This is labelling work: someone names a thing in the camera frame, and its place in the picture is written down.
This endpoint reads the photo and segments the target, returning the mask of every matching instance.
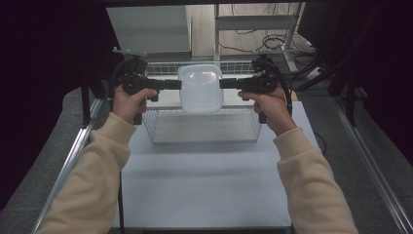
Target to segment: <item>gray carpet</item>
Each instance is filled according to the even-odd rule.
[[[277,57],[282,72],[287,72],[282,58]],[[299,93],[313,130],[326,142],[325,157],[349,202],[360,233],[398,233],[398,228],[357,154],[326,95],[324,81],[311,90]],[[68,94],[63,111],[33,168],[21,183],[6,209],[0,214],[0,233],[29,233],[43,208],[71,145],[82,126],[80,90]],[[103,106],[100,126],[107,115]],[[368,116],[362,103],[356,105],[357,128],[374,155],[379,167],[404,208],[413,214],[413,169],[392,142]],[[318,137],[319,145],[324,148]]]

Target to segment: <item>aluminum rail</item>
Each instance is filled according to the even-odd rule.
[[[337,2],[340,0],[307,0],[305,2]],[[85,1],[68,1],[85,4]],[[292,3],[302,0],[92,0],[86,3],[102,4],[105,7],[144,7],[144,6],[175,6],[175,5],[206,5],[206,4],[244,4],[244,3]]]
[[[394,191],[390,187],[389,183],[386,181],[385,176],[381,172],[379,166],[374,160],[373,155],[371,155],[368,147],[364,143],[361,135],[358,133],[356,127],[353,127],[350,121],[347,119],[345,114],[345,107],[339,97],[332,97],[332,104],[335,107],[337,113],[346,128],[350,139],[355,145],[358,155],[360,156],[365,168],[369,172],[377,190],[379,191],[381,197],[383,198],[388,210],[390,211],[395,224],[397,225],[400,233],[411,234],[413,233],[412,222],[407,215],[404,207],[401,205]]]
[[[97,113],[103,103],[103,100],[101,99],[95,99],[94,103],[92,104],[91,107],[91,122],[90,124],[85,128],[81,129],[79,131],[79,134],[76,136],[76,139],[72,145],[72,148],[69,151],[69,154],[67,155],[66,161],[63,164],[63,167],[61,168],[61,171],[56,179],[55,185],[52,188],[52,191],[48,197],[48,200],[46,201],[45,206],[43,207],[42,212],[39,214],[39,217],[37,218],[36,224],[34,225],[31,233],[34,234],[37,232],[39,229],[40,223],[43,220],[44,215],[46,212],[49,210],[50,206],[52,205],[52,201],[54,200],[55,196],[57,195],[58,191],[60,191],[61,187],[64,185],[66,182],[70,172],[73,170],[73,168],[76,165],[76,162],[80,156],[80,153],[82,149],[85,147],[88,139],[89,139],[89,134],[91,133],[91,130],[94,128],[94,123],[95,119],[97,117]]]

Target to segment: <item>floor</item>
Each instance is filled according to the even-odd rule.
[[[221,7],[222,14],[231,13],[231,6]],[[236,9],[241,14],[262,14],[267,11],[268,5],[259,4],[244,7],[236,5]],[[279,9],[280,13],[285,13],[288,5],[280,4],[276,8]],[[212,48],[207,45],[212,44],[213,41],[202,33],[210,34],[207,31],[212,29],[213,8],[208,6],[207,8],[201,7],[201,9],[202,11],[198,9],[199,13],[196,16],[203,16],[209,22],[194,18],[194,25],[199,23],[204,29],[198,32],[194,31],[193,38],[202,38],[193,41],[193,55],[197,57],[194,59],[210,58],[212,55]],[[271,12],[274,10],[274,4],[270,6],[270,9]],[[254,32],[246,35],[223,34],[221,44],[247,50],[259,47],[263,36],[265,36],[265,32]],[[312,50],[299,35],[294,35],[294,41],[301,50],[306,52]],[[244,53],[222,49],[221,54],[227,57],[236,57]],[[302,57],[299,59],[301,63],[307,64],[313,58]],[[282,56],[275,55],[273,60],[282,73],[289,73]],[[303,68],[304,65],[298,64],[298,67]],[[295,84],[299,85],[303,82],[305,80],[301,79]],[[387,205],[364,167],[357,149],[333,106],[332,97],[326,91],[328,84],[329,81],[326,80],[306,92],[297,93],[297,96],[304,104],[313,130],[322,137],[322,139],[318,137],[319,146],[326,150],[324,156],[333,169],[337,183],[343,189],[359,233],[399,233]],[[104,121],[107,111],[107,108],[102,110],[99,125]],[[400,203],[412,217],[413,185],[406,183],[406,181],[413,180],[412,167],[363,109],[362,100],[357,102],[355,114],[357,129],[364,142],[369,147],[378,167]],[[30,233],[81,126],[81,94],[78,89],[67,94],[64,98],[63,111],[54,131],[14,197],[6,209],[1,212],[0,233]],[[120,232],[118,229],[112,229],[110,233]]]

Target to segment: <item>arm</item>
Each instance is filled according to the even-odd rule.
[[[145,110],[143,90],[129,97],[122,89],[115,95],[113,113],[91,133],[76,167],[52,202],[37,233],[107,233],[116,211],[119,171],[127,163],[128,143],[135,131],[132,118]]]
[[[266,114],[268,126],[278,136],[274,139],[281,155],[278,168],[297,233],[357,233],[330,166],[289,116],[282,90],[267,95],[240,92],[240,97],[255,100],[255,112]]]

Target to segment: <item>black cable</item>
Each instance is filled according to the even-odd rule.
[[[270,15],[270,10],[271,10],[270,3],[268,3],[267,7],[264,9],[264,11],[261,13],[261,15],[264,15],[264,13],[267,11],[267,9],[268,9],[268,15]],[[235,4],[231,4],[231,13],[232,13],[233,16],[235,15],[234,11],[237,12],[237,15],[240,14],[238,12],[238,10],[235,8]],[[239,35],[248,34],[248,33],[252,33],[252,32],[255,32],[255,31],[257,31],[257,29],[250,30],[250,31],[243,31],[243,32],[239,32],[238,30],[235,30],[235,32]]]
[[[109,82],[109,103],[110,103],[110,111],[112,111],[112,107],[113,107],[113,98],[115,98],[115,82],[116,82],[116,78],[118,76],[119,71],[121,70],[121,68],[124,68],[124,66],[127,64],[126,61],[122,61],[121,63],[119,63],[116,67],[115,70],[112,73],[112,78],[110,79]]]
[[[267,48],[269,50],[274,50],[274,49],[280,48],[282,46],[282,44],[285,43],[285,41],[282,40],[281,38],[274,37],[274,36],[278,36],[278,35],[277,34],[270,34],[270,35],[265,36],[262,39],[262,44],[265,46],[265,48]],[[270,46],[267,45],[267,42],[269,42],[269,41],[276,41],[279,44],[276,47],[270,47]]]
[[[276,75],[281,74],[280,70],[276,66],[274,66],[273,64],[270,64],[269,62],[266,62],[266,63],[267,63],[267,68],[269,68],[273,74],[276,74]],[[282,90],[285,95],[286,108],[288,110],[288,113],[292,115],[292,97],[291,97],[292,92],[289,91],[288,86],[286,85],[286,82],[283,79],[283,77],[282,79],[279,80],[279,82],[282,86]]]
[[[218,45],[219,45],[220,47],[222,47],[222,48],[225,48],[225,49],[231,49],[231,50],[240,51],[240,52],[252,53],[252,51],[246,51],[246,50],[238,49],[238,48],[235,48],[235,47],[223,46],[223,45],[221,45],[220,42],[218,43]]]
[[[324,145],[324,149],[322,149],[321,152],[322,152],[322,154],[325,154],[325,152],[327,152],[327,142],[325,142],[324,138],[321,135],[319,135],[318,133],[316,133],[316,131],[313,131],[313,132],[314,132],[314,135],[316,137],[319,137],[321,139],[322,144]]]
[[[290,90],[293,91],[292,84],[298,79],[301,79],[304,77],[304,75],[307,75],[309,71],[317,67],[321,63],[321,59],[319,57],[316,57],[312,62],[310,62],[308,65],[306,65],[300,72],[298,72],[294,77],[292,77],[289,81],[289,87]]]
[[[315,55],[316,55],[316,53],[307,53],[307,52],[301,51],[300,48],[297,46],[297,44],[295,44],[295,41],[292,40],[292,39],[291,39],[291,41],[292,41],[292,43],[294,44],[295,49],[297,49],[297,51],[299,51],[301,54],[303,54],[303,55],[309,55],[309,56],[315,56]]]
[[[303,62],[299,61],[297,58],[300,58],[300,57],[315,57],[315,55],[310,55],[310,56],[309,56],[309,55],[295,55],[294,60],[295,60],[298,64],[306,66],[306,65],[308,65],[308,64],[310,64],[310,63],[303,63]]]
[[[274,4],[274,9],[273,9],[273,15],[275,14],[275,12],[276,12],[276,8],[278,8],[278,3],[275,3]]]

